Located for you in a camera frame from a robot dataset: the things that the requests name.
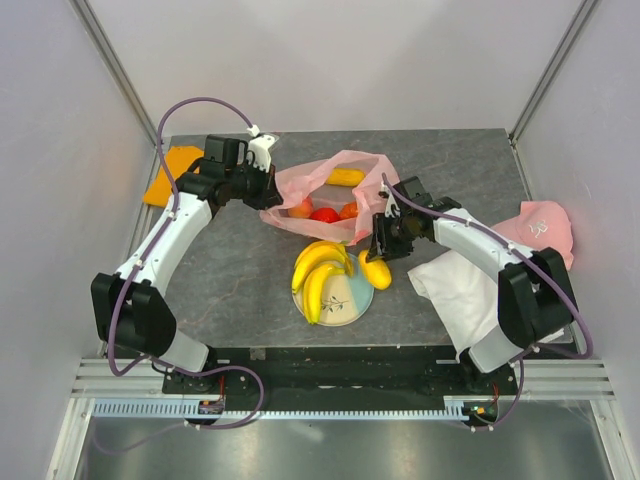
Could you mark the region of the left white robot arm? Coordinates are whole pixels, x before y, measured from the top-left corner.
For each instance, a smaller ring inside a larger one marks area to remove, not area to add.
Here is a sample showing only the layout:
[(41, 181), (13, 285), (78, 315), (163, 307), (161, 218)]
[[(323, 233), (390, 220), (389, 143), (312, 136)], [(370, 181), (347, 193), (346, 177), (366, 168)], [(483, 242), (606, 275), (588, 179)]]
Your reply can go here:
[(207, 136), (203, 155), (175, 184), (176, 191), (153, 229), (113, 274), (91, 283), (98, 335), (115, 360), (117, 348), (185, 371), (185, 382), (208, 393), (219, 382), (214, 350), (183, 333), (165, 301), (175, 269), (197, 235), (231, 200), (260, 211), (282, 204), (271, 149), (278, 138), (250, 141)]

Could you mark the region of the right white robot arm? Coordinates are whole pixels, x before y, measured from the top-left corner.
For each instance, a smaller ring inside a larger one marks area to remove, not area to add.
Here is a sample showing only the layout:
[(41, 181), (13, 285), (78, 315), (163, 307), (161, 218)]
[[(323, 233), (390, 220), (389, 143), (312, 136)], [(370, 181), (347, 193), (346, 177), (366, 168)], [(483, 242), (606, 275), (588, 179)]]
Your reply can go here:
[(583, 327), (568, 271), (570, 223), (554, 202), (524, 202), (519, 216), (490, 228), (449, 197), (433, 199), (412, 177), (383, 180), (384, 212), (373, 218), (368, 263), (409, 256), (426, 239), (445, 253), (408, 272), (449, 335), (458, 381), (483, 392), (494, 371), (554, 339), (572, 323)]

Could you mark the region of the yellow banana bunch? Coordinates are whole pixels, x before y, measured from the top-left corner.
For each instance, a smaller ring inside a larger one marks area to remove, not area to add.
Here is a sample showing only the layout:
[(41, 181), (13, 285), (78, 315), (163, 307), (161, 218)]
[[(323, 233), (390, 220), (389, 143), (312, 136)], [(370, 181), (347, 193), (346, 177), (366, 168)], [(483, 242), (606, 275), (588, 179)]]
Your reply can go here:
[(307, 276), (303, 286), (304, 315), (309, 324), (317, 324), (322, 311), (322, 295), (326, 282), (336, 276), (345, 275), (344, 267), (334, 264), (321, 264)]
[(296, 259), (291, 280), (292, 293), (297, 294), (308, 275), (324, 262), (338, 262), (345, 268), (348, 276), (354, 275), (353, 262), (344, 245), (325, 240), (316, 241), (307, 246)]

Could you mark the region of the pink peach plastic bag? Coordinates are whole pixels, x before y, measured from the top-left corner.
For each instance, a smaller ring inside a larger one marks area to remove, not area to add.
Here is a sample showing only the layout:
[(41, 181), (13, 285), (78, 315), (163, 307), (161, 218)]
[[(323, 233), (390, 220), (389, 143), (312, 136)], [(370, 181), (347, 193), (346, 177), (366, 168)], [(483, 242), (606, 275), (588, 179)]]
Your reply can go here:
[[(364, 172), (365, 177), (353, 187), (327, 185), (325, 181), (336, 168), (357, 169)], [(262, 211), (260, 218), (271, 226), (294, 234), (353, 246), (372, 234), (373, 216), (385, 211), (387, 200), (379, 195), (384, 179), (393, 184), (399, 181), (387, 156), (342, 150), (328, 159), (277, 172), (276, 186), (283, 197), (283, 204)], [(329, 207), (335, 211), (354, 202), (358, 215), (333, 223), (291, 217), (288, 210), (305, 199), (310, 199), (315, 208)]]

